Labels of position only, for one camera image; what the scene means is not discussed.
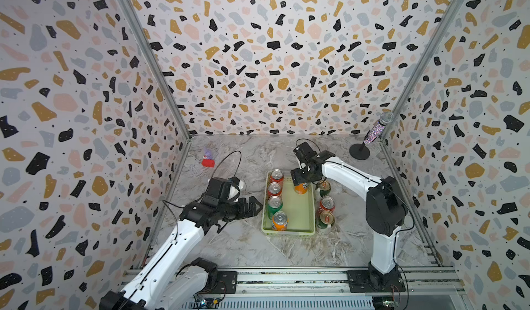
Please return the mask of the light green perforated basket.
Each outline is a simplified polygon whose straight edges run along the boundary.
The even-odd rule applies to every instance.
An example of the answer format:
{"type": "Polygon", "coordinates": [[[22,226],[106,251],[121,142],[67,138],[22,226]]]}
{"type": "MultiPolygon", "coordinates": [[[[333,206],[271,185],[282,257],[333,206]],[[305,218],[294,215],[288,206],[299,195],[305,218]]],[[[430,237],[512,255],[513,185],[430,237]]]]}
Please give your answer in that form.
{"type": "Polygon", "coordinates": [[[287,229],[277,231],[268,216],[268,195],[264,191],[264,209],[262,212],[261,230],[266,235],[283,235],[294,238],[309,238],[316,232],[316,200],[314,196],[314,185],[309,184],[305,194],[295,191],[295,186],[289,172],[282,172],[284,181],[282,186],[282,207],[287,215],[287,229]]]}

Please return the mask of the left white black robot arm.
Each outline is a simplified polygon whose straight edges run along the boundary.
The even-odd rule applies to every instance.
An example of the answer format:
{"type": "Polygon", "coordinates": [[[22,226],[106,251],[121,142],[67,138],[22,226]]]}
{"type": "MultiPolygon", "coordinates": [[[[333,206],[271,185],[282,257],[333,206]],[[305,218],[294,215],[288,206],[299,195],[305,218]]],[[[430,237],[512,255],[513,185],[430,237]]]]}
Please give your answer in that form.
{"type": "Polygon", "coordinates": [[[177,309],[192,295],[216,286],[216,266],[197,259],[182,265],[189,253],[219,222],[232,222],[257,216],[263,204],[251,196],[236,201],[207,195],[189,203],[177,224],[149,263],[120,292],[108,292],[100,309],[177,309]]]}

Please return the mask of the green circuit board left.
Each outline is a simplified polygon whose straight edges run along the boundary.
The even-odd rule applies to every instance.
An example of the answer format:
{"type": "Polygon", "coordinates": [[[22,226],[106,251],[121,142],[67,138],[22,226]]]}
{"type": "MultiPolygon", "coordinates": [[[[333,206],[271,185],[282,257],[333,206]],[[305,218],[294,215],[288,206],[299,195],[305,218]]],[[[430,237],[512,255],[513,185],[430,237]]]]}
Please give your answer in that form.
{"type": "Polygon", "coordinates": [[[205,298],[201,294],[194,295],[196,310],[201,309],[218,309],[222,298],[205,298]]]}

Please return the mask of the green soda can left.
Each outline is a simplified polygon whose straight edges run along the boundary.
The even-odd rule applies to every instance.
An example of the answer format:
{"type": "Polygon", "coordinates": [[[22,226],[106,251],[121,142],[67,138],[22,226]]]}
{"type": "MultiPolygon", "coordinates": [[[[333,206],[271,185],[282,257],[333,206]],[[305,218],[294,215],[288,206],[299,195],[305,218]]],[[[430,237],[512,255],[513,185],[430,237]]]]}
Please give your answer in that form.
{"type": "Polygon", "coordinates": [[[271,196],[266,202],[266,213],[270,220],[273,216],[282,210],[283,202],[280,196],[271,196]]]}

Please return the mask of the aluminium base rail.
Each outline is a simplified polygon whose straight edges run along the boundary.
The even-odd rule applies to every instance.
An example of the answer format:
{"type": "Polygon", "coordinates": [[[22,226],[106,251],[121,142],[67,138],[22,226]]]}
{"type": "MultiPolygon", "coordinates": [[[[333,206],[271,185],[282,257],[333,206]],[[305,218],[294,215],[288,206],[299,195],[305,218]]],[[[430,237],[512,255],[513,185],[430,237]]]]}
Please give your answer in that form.
{"type": "MultiPolygon", "coordinates": [[[[216,286],[196,294],[222,298],[218,309],[374,309],[372,297],[392,298],[397,309],[472,309],[453,269],[398,271],[391,286],[376,291],[367,282],[367,269],[360,267],[220,268],[216,286]]],[[[118,292],[139,272],[127,272],[118,292]]],[[[194,295],[177,309],[196,309],[194,295]]]]}

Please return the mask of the green red beer can front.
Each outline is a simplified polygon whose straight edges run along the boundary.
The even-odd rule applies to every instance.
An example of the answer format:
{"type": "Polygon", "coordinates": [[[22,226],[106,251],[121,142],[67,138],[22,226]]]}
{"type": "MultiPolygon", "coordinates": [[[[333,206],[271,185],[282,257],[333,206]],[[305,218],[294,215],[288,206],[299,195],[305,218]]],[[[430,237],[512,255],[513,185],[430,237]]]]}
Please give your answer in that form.
{"type": "Polygon", "coordinates": [[[331,231],[335,223],[335,216],[331,211],[322,211],[316,217],[316,227],[320,234],[331,231]]]}

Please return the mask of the circuit board right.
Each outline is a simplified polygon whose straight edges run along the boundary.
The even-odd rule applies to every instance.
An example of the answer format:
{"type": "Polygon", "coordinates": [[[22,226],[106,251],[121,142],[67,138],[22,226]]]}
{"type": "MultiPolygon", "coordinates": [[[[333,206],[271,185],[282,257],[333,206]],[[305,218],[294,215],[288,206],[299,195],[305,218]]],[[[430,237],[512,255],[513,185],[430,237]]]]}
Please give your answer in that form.
{"type": "Polygon", "coordinates": [[[396,310],[399,304],[388,297],[372,297],[374,310],[396,310]]]}

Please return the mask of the red cola can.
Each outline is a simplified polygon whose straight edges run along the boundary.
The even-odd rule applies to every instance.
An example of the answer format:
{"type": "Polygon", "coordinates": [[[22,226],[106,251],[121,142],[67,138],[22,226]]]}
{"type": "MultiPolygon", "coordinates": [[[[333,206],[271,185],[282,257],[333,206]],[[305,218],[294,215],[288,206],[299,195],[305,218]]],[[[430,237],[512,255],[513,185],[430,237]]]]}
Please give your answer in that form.
{"type": "Polygon", "coordinates": [[[280,186],[284,184],[284,173],[280,169],[273,169],[269,176],[270,182],[278,183],[280,186]]]}
{"type": "Polygon", "coordinates": [[[318,205],[317,208],[317,216],[319,216],[322,212],[329,211],[333,213],[335,210],[335,201],[331,196],[324,196],[318,205]]]}
{"type": "Polygon", "coordinates": [[[267,199],[274,197],[274,196],[277,196],[280,198],[282,196],[282,185],[278,182],[270,182],[269,185],[267,186],[266,193],[267,193],[267,197],[266,197],[267,199]]]}

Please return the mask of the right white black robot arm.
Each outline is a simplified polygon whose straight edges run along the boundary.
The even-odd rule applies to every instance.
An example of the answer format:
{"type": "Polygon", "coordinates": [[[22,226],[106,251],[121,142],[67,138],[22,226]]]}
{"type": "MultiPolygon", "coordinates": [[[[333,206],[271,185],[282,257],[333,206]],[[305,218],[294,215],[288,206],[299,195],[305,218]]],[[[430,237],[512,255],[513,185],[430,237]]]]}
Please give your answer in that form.
{"type": "Polygon", "coordinates": [[[395,262],[397,234],[409,208],[394,177],[376,177],[348,165],[329,151],[314,151],[303,142],[293,150],[299,167],[291,170],[295,185],[331,179],[352,190],[366,202],[365,220],[373,231],[373,251],[368,284],[376,291],[400,277],[395,262]]]}

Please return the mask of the orange soda can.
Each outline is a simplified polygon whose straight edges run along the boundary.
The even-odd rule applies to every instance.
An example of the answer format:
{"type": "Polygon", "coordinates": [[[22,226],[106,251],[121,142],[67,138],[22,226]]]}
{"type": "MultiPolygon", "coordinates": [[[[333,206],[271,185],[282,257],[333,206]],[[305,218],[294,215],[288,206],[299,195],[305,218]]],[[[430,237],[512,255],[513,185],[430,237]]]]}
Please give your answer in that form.
{"type": "Polygon", "coordinates": [[[309,183],[307,182],[300,183],[294,186],[294,190],[297,194],[300,194],[300,195],[306,194],[307,191],[309,190],[309,183]]]}
{"type": "Polygon", "coordinates": [[[283,211],[278,211],[272,216],[272,229],[275,231],[285,231],[288,225],[288,216],[283,211]]]}

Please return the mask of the glitter microphone on black stand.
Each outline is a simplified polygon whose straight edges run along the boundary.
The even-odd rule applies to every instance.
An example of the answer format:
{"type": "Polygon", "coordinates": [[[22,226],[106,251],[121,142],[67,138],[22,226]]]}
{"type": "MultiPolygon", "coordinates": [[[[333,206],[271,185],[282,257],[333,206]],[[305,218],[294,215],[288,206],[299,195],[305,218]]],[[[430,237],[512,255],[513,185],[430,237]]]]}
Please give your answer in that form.
{"type": "Polygon", "coordinates": [[[390,124],[393,119],[394,115],[392,112],[384,112],[379,117],[379,120],[375,122],[370,131],[366,134],[364,140],[361,143],[353,144],[349,148],[350,156],[356,160],[367,160],[371,155],[368,145],[379,138],[386,125],[390,124]]]}

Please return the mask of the small red purple toy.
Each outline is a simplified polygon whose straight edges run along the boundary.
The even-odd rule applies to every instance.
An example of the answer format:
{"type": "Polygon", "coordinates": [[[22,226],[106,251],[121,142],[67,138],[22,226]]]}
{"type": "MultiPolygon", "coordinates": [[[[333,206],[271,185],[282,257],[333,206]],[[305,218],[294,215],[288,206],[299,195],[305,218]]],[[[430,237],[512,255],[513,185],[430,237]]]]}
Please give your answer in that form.
{"type": "Polygon", "coordinates": [[[215,160],[213,157],[213,153],[210,149],[204,150],[204,155],[201,162],[202,166],[208,167],[208,168],[214,168],[215,167],[215,160]]]}

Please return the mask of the green white can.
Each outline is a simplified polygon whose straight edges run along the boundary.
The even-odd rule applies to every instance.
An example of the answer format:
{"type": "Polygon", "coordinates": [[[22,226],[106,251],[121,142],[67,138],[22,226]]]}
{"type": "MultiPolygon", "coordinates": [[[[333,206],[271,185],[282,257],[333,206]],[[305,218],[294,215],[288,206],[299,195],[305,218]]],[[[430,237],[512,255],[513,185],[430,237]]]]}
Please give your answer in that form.
{"type": "Polygon", "coordinates": [[[317,184],[318,193],[321,198],[329,196],[331,192],[331,184],[327,180],[323,180],[317,184]]]}

